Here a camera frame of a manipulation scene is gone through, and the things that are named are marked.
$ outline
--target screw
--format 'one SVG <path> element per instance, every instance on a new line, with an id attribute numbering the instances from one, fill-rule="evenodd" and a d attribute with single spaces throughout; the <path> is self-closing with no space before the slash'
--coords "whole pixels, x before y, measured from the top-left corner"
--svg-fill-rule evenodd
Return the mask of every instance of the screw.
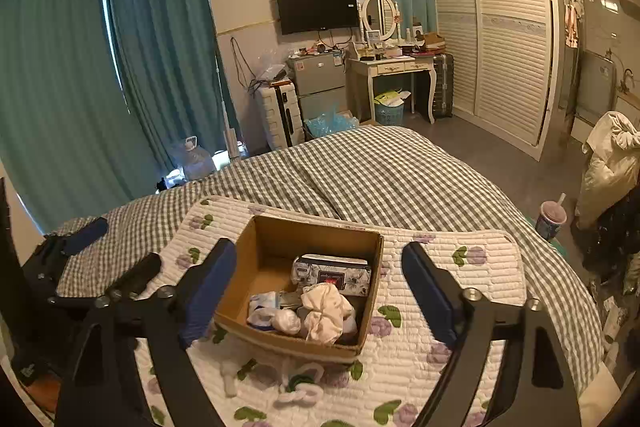
<path id="1" fill-rule="evenodd" d="M 174 287 L 171 285 L 160 286 L 158 288 L 158 297 L 161 299 L 168 299 L 175 295 Z"/>
<path id="2" fill-rule="evenodd" d="M 482 298 L 482 292 L 475 288 L 465 288 L 462 290 L 462 296 L 468 301 L 479 301 Z"/>
<path id="3" fill-rule="evenodd" d="M 111 303 L 111 299 L 107 295 L 101 295 L 94 301 L 96 308 L 106 308 Z"/>
<path id="4" fill-rule="evenodd" d="M 539 312 L 545 308 L 545 305 L 539 299 L 529 299 L 526 305 L 527 308 L 534 312 Z"/>

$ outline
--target floral tissue pack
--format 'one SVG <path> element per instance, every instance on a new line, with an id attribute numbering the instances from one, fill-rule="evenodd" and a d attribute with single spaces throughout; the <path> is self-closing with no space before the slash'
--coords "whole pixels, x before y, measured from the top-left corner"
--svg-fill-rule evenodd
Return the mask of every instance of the floral tissue pack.
<path id="1" fill-rule="evenodd" d="M 305 253 L 294 259 L 291 280 L 299 289 L 328 282 L 334 284 L 342 295 L 366 297 L 371 267 L 364 259 Z"/>

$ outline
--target gray cloth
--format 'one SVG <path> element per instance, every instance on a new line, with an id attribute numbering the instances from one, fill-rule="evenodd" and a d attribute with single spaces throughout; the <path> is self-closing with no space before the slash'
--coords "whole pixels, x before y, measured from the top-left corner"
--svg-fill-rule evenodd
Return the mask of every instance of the gray cloth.
<path id="1" fill-rule="evenodd" d="M 578 395 L 602 354 L 595 305 L 571 267 L 504 193 L 414 131 L 367 126 L 233 164 L 106 215 L 109 233 L 72 258 L 60 295 L 95 296 L 149 251 L 159 251 L 190 206 L 209 195 L 412 230 L 505 230 L 522 250 L 527 292 L 547 306 Z M 78 228 L 87 219 L 68 223 Z"/>

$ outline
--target gray floor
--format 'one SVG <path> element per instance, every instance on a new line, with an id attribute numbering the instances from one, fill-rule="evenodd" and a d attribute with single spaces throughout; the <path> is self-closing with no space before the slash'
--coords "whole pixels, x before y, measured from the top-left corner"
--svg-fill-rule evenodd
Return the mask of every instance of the gray floor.
<path id="1" fill-rule="evenodd" d="M 585 162 L 581 144 L 573 138 L 548 139 L 540 162 L 504 140 L 461 118 L 442 118 L 431 125 L 418 113 L 406 114 L 404 126 L 427 137 L 450 155 L 467 163 L 494 182 L 528 217 L 536 219 L 540 203 L 557 200 L 566 193 L 564 208 L 569 221 L 558 240 L 566 248 L 569 264 L 580 279 L 589 273 L 582 267 L 582 253 L 570 231 L 575 202 L 580 192 Z"/>

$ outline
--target louvered sliding door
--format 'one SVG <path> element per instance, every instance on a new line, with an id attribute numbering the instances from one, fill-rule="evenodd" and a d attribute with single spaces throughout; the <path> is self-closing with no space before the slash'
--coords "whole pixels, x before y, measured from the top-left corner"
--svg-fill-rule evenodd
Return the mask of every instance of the louvered sliding door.
<path id="1" fill-rule="evenodd" d="M 475 114 L 536 145 L 549 83 L 550 1 L 478 0 L 478 11 Z"/>
<path id="2" fill-rule="evenodd" d="M 436 0 L 438 33 L 454 56 L 453 104 L 473 112 L 478 68 L 476 0 Z"/>

